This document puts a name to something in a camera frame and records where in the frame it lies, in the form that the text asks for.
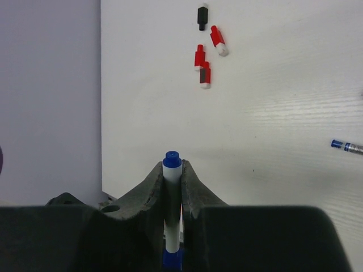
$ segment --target lavender wall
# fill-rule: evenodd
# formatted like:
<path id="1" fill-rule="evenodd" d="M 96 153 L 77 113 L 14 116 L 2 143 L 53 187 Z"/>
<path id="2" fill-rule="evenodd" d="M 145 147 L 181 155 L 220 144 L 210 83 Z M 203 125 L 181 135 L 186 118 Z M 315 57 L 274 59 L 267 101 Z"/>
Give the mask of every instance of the lavender wall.
<path id="1" fill-rule="evenodd" d="M 100 1 L 2 0 L 0 200 L 101 190 Z"/>

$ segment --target marker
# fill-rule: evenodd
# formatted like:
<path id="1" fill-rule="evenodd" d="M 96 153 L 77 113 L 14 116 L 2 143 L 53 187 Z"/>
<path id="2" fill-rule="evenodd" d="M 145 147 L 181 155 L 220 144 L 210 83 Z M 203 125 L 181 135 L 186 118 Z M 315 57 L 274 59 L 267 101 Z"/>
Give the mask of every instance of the marker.
<path id="1" fill-rule="evenodd" d="M 353 143 L 341 142 L 337 140 L 333 140 L 331 142 L 331 147 L 344 150 L 346 152 L 355 153 L 359 155 L 363 155 L 363 146 L 359 146 Z"/>
<path id="2" fill-rule="evenodd" d="M 183 166 L 179 153 L 169 151 L 163 160 L 163 175 L 166 188 L 165 208 L 165 248 L 163 266 L 169 269 L 182 269 L 182 252 L 180 251 L 180 205 L 182 189 L 180 178 Z"/>

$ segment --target white wood grain surface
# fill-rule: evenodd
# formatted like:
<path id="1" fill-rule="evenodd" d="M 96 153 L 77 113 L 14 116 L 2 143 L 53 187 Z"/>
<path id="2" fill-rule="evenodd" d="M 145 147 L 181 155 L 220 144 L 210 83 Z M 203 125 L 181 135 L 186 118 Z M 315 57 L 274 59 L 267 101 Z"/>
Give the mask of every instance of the white wood grain surface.
<path id="1" fill-rule="evenodd" d="M 120 197 L 168 150 L 229 204 L 314 205 L 363 271 L 363 1 L 102 1 L 103 190 Z M 205 44 L 212 88 L 193 70 Z"/>

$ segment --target blue cap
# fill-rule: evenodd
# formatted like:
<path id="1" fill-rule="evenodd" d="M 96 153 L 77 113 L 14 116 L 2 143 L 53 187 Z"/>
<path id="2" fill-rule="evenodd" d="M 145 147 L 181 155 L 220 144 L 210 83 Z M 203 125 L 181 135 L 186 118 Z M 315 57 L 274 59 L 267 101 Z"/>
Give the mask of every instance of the blue cap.
<path id="1" fill-rule="evenodd" d="M 342 142 L 339 142 L 337 140 L 333 140 L 331 142 L 331 147 L 335 147 L 335 148 L 341 148 L 343 146 L 343 143 Z"/>
<path id="2" fill-rule="evenodd" d="M 182 160 L 179 158 L 179 153 L 176 151 L 169 151 L 165 154 L 165 159 L 163 159 L 163 164 L 169 168 L 176 168 L 181 166 Z"/>
<path id="3" fill-rule="evenodd" d="M 183 250 L 179 249 L 175 253 L 169 253 L 164 249 L 163 254 L 163 267 L 167 269 L 178 269 L 182 270 L 183 263 Z"/>

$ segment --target red and white block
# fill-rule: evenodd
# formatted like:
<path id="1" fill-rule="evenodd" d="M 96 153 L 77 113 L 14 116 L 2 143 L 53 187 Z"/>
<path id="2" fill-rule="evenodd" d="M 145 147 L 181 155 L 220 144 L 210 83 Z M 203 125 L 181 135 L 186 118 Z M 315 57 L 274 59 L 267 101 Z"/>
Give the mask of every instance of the red and white block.
<path id="1" fill-rule="evenodd" d="M 210 88 L 210 67 L 208 61 L 205 61 L 202 69 L 200 69 L 199 83 L 200 87 L 203 89 Z"/>
<path id="2" fill-rule="evenodd" d="M 223 39 L 221 31 L 219 31 L 219 29 L 214 25 L 210 28 L 210 30 L 212 31 L 210 33 L 210 37 L 212 38 L 214 47 L 217 48 L 217 52 L 219 55 L 225 57 L 226 55 L 228 55 L 228 49 L 226 47 L 226 43 Z"/>
<path id="3" fill-rule="evenodd" d="M 200 71 L 200 69 L 203 68 L 204 62 L 205 62 L 205 52 L 203 44 L 198 44 L 197 51 L 195 52 L 194 70 Z"/>

